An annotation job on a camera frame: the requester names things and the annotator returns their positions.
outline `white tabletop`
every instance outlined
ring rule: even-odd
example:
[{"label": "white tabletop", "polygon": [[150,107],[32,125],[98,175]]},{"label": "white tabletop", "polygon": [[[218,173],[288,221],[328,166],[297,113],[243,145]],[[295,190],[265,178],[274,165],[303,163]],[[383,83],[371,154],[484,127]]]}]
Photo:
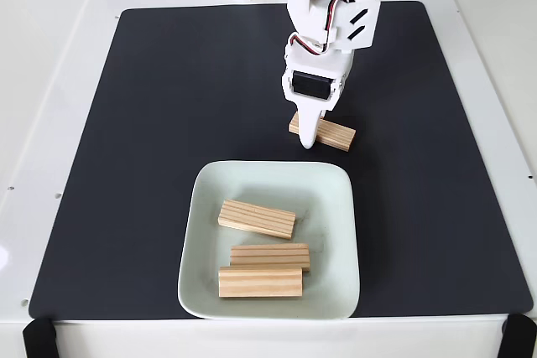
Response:
[{"label": "white tabletop", "polygon": [[[517,151],[513,134],[503,123],[505,116],[494,94],[495,89],[527,159],[537,167],[537,137],[531,135],[537,121],[531,116],[532,102],[533,106],[537,102],[530,69],[537,60],[537,55],[530,52],[537,43],[532,32],[537,14],[534,2],[421,1],[470,115],[524,273],[532,290],[536,289],[537,259],[532,252],[535,231],[530,223],[535,223],[537,215],[524,206],[535,202],[537,193],[534,181],[527,178],[531,173]],[[0,320],[20,322],[0,324],[3,355],[24,356],[20,332],[28,319],[27,308],[20,302],[29,298],[33,288],[59,204],[55,194],[65,186],[117,23],[115,16],[125,8],[229,2],[0,0],[0,9],[9,16],[0,23]],[[457,6],[494,87],[456,15]],[[95,29],[91,37],[77,33],[91,31],[91,27]],[[495,148],[494,136],[504,140],[507,152]],[[4,190],[10,186],[15,189]],[[513,189],[515,195],[509,195]],[[57,328],[61,356],[237,357],[254,353],[494,357],[502,322],[503,316],[480,316],[330,323],[259,321],[248,325],[222,321],[116,322],[61,324]]]}]

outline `wooden block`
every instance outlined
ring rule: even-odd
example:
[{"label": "wooden block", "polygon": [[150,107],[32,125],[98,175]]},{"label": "wooden block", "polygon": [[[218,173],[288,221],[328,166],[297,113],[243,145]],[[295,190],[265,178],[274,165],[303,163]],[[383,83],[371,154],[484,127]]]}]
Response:
[{"label": "wooden block", "polygon": [[291,239],[295,213],[226,200],[218,216],[218,224],[238,230]]},{"label": "wooden block", "polygon": [[[294,134],[299,134],[299,113],[296,112],[289,123],[289,131]],[[343,151],[349,151],[352,140],[356,130],[349,127],[338,125],[334,122],[328,122],[325,119],[319,120],[319,127],[317,128],[317,137],[315,140],[319,143],[326,144],[339,148]]]},{"label": "wooden block", "polygon": [[233,267],[301,267],[310,270],[310,248],[306,243],[284,243],[278,245],[232,246]]},{"label": "wooden block", "polygon": [[218,295],[235,297],[301,297],[302,269],[221,267]]}]

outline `white ceramic dish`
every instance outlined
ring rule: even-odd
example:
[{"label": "white ceramic dish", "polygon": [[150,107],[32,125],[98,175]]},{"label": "white ceramic dish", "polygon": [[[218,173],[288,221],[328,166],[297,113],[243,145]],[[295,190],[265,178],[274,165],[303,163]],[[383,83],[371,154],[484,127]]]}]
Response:
[{"label": "white ceramic dish", "polygon": [[[225,199],[296,213],[291,241],[218,225]],[[310,245],[301,298],[219,298],[218,268],[231,247]],[[202,318],[340,319],[360,293],[354,205],[347,173],[328,163],[222,161],[198,174],[181,258],[178,295]]]}]

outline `black rubber mat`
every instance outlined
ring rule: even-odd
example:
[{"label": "black rubber mat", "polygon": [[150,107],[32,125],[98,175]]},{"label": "black rubber mat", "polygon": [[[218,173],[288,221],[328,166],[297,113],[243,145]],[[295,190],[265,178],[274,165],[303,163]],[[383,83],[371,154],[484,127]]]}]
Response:
[{"label": "black rubber mat", "polygon": [[524,275],[421,3],[383,3],[327,118],[351,151],[288,132],[285,5],[122,14],[31,298],[34,317],[187,319],[177,278],[207,163],[310,160],[354,192],[354,316],[525,312]]}]

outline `white robotic arm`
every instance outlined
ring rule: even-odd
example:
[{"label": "white robotic arm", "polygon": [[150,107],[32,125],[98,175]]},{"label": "white robotic arm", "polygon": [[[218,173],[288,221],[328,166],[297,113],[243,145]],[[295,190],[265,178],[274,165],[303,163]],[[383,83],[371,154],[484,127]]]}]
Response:
[{"label": "white robotic arm", "polygon": [[355,49],[373,43],[379,0],[288,0],[297,32],[285,47],[285,98],[296,104],[300,141],[315,142],[319,118],[337,104]]}]

